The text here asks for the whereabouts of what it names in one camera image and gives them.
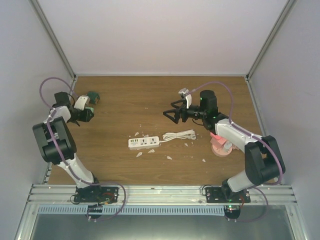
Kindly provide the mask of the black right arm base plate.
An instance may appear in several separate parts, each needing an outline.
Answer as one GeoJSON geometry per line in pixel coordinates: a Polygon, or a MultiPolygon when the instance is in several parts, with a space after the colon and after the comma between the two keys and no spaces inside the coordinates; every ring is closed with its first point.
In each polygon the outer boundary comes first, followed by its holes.
{"type": "Polygon", "coordinates": [[[250,194],[247,190],[224,192],[222,186],[204,185],[200,192],[207,203],[242,204],[251,202],[250,194]]]}

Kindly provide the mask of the light green plug adapter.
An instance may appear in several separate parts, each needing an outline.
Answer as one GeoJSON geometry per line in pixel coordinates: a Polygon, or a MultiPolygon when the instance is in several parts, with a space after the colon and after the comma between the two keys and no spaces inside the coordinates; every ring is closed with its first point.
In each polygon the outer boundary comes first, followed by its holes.
{"type": "Polygon", "coordinates": [[[94,114],[94,108],[86,107],[85,109],[88,110],[91,114],[94,114]]]}

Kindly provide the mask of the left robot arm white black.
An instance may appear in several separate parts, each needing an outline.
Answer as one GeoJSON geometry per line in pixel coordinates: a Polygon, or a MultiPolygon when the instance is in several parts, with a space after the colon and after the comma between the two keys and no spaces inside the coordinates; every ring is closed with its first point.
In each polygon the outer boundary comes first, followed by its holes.
{"type": "Polygon", "coordinates": [[[79,126],[79,122],[90,122],[94,117],[93,108],[88,106],[91,98],[81,95],[71,103],[71,95],[63,91],[54,98],[55,104],[49,107],[46,120],[32,127],[39,152],[45,162],[63,169],[78,189],[87,188],[85,195],[90,201],[98,202],[103,197],[103,189],[77,156],[76,142],[67,126],[67,123],[79,126]]]}

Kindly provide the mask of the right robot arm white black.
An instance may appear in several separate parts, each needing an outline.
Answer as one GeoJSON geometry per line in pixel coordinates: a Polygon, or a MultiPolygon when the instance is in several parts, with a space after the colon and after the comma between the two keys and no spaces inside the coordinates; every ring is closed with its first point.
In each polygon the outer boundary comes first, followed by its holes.
{"type": "Polygon", "coordinates": [[[200,92],[199,105],[192,105],[191,94],[186,88],[180,92],[180,100],[172,102],[172,109],[163,112],[178,124],[188,119],[201,120],[206,130],[226,139],[244,153],[244,170],[222,182],[221,196],[228,203],[234,202],[240,192],[259,186],[274,178],[282,179],[286,167],[277,140],[260,136],[234,123],[228,115],[219,112],[217,97],[212,90],[200,92]]]}

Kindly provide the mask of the white power strip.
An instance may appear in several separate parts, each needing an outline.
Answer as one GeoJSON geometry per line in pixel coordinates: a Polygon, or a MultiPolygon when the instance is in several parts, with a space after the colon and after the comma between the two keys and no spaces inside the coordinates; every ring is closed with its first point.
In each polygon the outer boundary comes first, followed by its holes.
{"type": "Polygon", "coordinates": [[[158,136],[130,138],[128,140],[128,148],[130,150],[157,148],[159,146],[160,140],[158,136]]]}

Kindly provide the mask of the dark green cube plug adapter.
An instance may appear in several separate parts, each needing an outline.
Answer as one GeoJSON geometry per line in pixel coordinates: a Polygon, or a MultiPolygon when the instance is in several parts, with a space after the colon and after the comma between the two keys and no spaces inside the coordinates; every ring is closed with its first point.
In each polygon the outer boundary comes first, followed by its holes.
{"type": "Polygon", "coordinates": [[[89,97],[89,103],[91,105],[97,105],[100,101],[100,95],[95,91],[88,91],[86,94],[89,97]]]}

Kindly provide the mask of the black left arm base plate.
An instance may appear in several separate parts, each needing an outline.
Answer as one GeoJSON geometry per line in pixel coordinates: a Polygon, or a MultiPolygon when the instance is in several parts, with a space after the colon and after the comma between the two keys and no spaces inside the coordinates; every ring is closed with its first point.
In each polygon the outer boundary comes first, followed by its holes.
{"type": "Polygon", "coordinates": [[[115,186],[88,186],[76,188],[75,194],[70,197],[72,204],[97,203],[112,204],[118,201],[119,188],[115,186]]]}

